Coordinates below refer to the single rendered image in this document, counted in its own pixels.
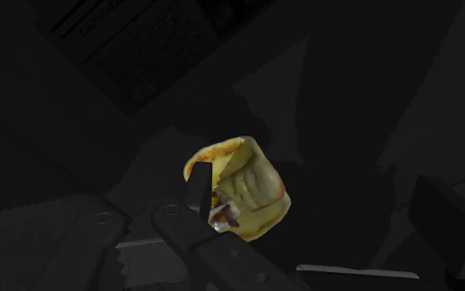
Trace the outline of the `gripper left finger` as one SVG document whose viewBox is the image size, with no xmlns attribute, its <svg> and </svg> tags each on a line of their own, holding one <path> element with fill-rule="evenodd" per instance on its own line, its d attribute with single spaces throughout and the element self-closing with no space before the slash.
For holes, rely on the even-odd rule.
<svg viewBox="0 0 465 291">
<path fill-rule="evenodd" d="M 149 237 L 125 235 L 126 216 L 103 203 L 84 214 L 34 291 L 310 291 L 236 234 L 209 227 L 212 166 L 198 162 L 182 202 L 147 213 Z"/>
</svg>

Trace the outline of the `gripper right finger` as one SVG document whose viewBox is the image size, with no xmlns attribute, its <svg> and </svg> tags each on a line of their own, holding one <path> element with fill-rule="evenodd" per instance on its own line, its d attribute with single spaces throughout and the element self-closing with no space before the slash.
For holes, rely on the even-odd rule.
<svg viewBox="0 0 465 291">
<path fill-rule="evenodd" d="M 421 175 L 408 218 L 451 276 L 465 282 L 465 198 L 440 178 Z"/>
</svg>

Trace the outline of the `dark flat printed box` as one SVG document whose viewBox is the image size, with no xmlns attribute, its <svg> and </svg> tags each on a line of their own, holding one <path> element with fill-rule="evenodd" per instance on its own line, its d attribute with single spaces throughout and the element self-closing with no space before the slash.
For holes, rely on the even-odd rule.
<svg viewBox="0 0 465 291">
<path fill-rule="evenodd" d="M 28 0 L 36 30 L 133 115 L 276 0 Z"/>
</svg>

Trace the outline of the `yellow mottled jug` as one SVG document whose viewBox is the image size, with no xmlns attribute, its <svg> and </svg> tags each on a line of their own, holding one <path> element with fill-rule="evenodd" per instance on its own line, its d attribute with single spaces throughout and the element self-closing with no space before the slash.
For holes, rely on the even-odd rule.
<svg viewBox="0 0 465 291">
<path fill-rule="evenodd" d="M 198 162 L 212 164 L 211 210 L 207 223 L 244 241 L 260 238 L 292 205 L 280 174 L 251 136 L 238 136 L 201 148 L 184 165 L 188 180 Z"/>
</svg>

